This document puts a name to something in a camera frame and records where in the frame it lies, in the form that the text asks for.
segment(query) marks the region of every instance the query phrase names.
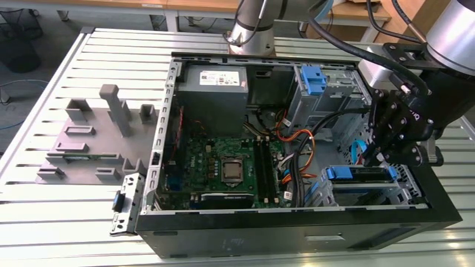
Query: power supply label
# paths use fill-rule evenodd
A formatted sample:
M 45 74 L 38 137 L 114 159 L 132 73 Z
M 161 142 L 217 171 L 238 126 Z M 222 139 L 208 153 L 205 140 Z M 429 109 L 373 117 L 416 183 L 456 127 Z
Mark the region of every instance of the power supply label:
M 240 86 L 238 72 L 236 72 L 236 71 L 201 71 L 200 85 Z

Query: aluminum extrusion table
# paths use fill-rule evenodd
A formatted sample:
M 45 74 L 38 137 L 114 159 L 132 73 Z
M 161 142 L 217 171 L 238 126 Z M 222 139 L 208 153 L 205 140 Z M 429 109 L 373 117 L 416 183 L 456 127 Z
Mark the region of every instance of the aluminum extrusion table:
M 274 44 L 277 56 L 358 60 L 325 41 L 276 38 Z M 36 185 L 69 99 L 86 98 L 92 107 L 104 107 L 98 89 L 112 83 L 130 108 L 142 103 L 160 108 L 172 51 L 226 53 L 226 45 L 214 34 L 117 29 L 80 34 L 0 159 L 0 266 L 472 266 L 475 132 L 465 119 L 452 123 L 437 140 L 445 165 L 433 168 L 462 222 L 378 251 L 161 260 L 138 236 L 108 236 L 118 186 Z

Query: metal bracket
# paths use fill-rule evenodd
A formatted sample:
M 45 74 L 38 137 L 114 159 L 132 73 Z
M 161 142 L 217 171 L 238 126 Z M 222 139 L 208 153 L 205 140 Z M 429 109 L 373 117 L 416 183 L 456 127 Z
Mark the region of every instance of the metal bracket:
M 138 174 L 126 175 L 120 190 L 113 199 L 113 220 L 109 235 L 133 236 L 138 216 L 141 194 L 145 178 Z

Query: gray plastic block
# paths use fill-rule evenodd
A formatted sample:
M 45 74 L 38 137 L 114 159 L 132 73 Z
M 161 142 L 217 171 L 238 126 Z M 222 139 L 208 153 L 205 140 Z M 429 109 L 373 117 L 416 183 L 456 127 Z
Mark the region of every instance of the gray plastic block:
M 70 99 L 66 106 L 66 114 L 72 121 L 86 121 L 82 111 L 90 111 L 90 107 L 84 99 Z
M 68 126 L 64 133 L 66 135 L 94 135 L 96 130 L 92 126 Z
M 121 136 L 128 137 L 132 135 L 132 130 L 128 124 L 126 111 L 122 108 L 124 106 L 118 100 L 117 93 L 118 93 L 118 87 L 116 85 L 102 85 L 98 91 L 98 96 L 101 97 L 101 99 L 106 101 L 106 104 L 110 109 L 110 115 L 118 127 Z
M 149 164 L 156 124 L 142 124 L 140 110 L 129 109 L 130 120 L 128 123 L 133 135 L 122 138 L 109 118 L 108 108 L 92 108 L 90 111 L 82 111 L 82 115 L 85 121 L 77 122 L 68 119 L 64 123 L 62 131 L 57 135 L 42 164 L 42 167 L 50 167 L 50 165 L 58 167 L 64 172 L 62 179 L 42 179 L 38 176 L 36 179 L 38 184 L 118 185 L 121 180 L 98 179 L 96 169 L 114 168 L 120 177 L 124 177 L 124 159 L 129 160 L 129 165 L 125 164 L 126 171 L 137 169 L 140 172 L 146 172 L 141 165 L 148 167 Z M 94 134 L 68 134 L 68 128 L 74 127 L 85 129 L 85 132 L 92 127 Z M 86 152 L 57 151 L 56 144 L 58 143 L 86 144 L 88 150 Z
M 88 152 L 89 147 L 85 143 L 60 142 L 56 144 L 54 149 L 64 152 Z
M 60 168 L 50 166 L 40 168 L 37 172 L 37 176 L 41 177 L 42 180 L 61 180 L 64 176 L 64 172 Z
M 141 105 L 138 114 L 140 114 L 141 124 L 156 124 L 157 115 L 154 112 L 153 105 L 145 105 L 145 104 Z
M 97 168 L 94 174 L 100 180 L 121 180 L 121 176 L 116 168 Z
M 102 153 L 100 159 L 105 164 L 122 164 L 124 162 L 121 155 L 113 153 Z
M 146 168 L 142 166 L 141 160 L 137 159 L 136 165 L 132 166 L 132 163 L 128 159 L 124 161 L 124 165 L 121 167 L 122 172 L 126 174 L 133 174 L 133 173 L 140 173 L 140 174 L 146 174 Z

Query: trash bin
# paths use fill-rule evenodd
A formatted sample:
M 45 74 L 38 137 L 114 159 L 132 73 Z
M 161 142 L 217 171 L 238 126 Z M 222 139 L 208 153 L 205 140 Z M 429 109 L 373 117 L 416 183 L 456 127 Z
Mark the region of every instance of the trash bin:
M 0 23 L 0 62 L 15 73 L 33 71 L 41 64 L 18 24 Z
M 7 24 L 22 27 L 28 39 L 33 40 L 42 36 L 42 29 L 37 23 L 37 11 L 33 9 L 0 8 L 0 15 Z

